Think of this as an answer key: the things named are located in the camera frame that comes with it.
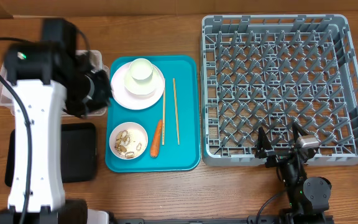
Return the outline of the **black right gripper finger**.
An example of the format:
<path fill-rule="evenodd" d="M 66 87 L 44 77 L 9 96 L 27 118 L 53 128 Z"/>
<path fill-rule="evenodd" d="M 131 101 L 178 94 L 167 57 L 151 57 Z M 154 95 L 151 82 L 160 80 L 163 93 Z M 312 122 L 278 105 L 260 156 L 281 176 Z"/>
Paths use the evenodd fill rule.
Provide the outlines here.
<path fill-rule="evenodd" d="M 294 147 L 304 148 L 308 142 L 308 134 L 296 122 L 292 124 L 292 131 L 293 131 Z"/>
<path fill-rule="evenodd" d="M 272 145 L 263 129 L 263 127 L 258 128 L 258 139 L 257 139 L 257 152 L 267 152 L 272 150 Z"/>

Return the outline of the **white cup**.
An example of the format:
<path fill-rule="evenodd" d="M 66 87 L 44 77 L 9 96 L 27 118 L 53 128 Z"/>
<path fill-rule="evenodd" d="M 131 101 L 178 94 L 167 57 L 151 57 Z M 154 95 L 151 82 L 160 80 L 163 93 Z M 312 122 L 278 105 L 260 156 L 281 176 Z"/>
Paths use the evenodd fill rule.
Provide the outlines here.
<path fill-rule="evenodd" d="M 132 94 L 148 95 L 160 85 L 159 75 L 152 63 L 145 58 L 133 60 L 124 77 L 124 86 Z"/>

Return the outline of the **pink bowl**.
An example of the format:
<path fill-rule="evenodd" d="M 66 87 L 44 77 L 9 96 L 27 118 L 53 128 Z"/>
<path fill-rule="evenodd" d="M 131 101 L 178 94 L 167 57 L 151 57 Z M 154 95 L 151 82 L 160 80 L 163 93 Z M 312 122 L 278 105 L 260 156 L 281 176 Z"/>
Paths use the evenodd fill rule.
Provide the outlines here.
<path fill-rule="evenodd" d="M 148 145 L 146 130 L 138 123 L 125 122 L 116 126 L 109 136 L 111 152 L 122 160 L 141 156 Z"/>

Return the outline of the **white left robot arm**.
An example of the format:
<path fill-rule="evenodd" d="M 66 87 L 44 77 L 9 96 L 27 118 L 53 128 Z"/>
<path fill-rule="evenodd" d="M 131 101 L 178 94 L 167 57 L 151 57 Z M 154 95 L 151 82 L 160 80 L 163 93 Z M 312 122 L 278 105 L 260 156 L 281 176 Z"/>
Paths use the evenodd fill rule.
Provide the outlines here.
<path fill-rule="evenodd" d="M 61 175 L 62 114 L 85 118 L 110 104 L 106 72 L 76 55 L 81 31 L 63 18 L 45 19 L 38 42 L 15 37 L 0 82 L 15 110 L 14 174 L 0 223 L 109 223 L 108 212 L 65 197 Z"/>

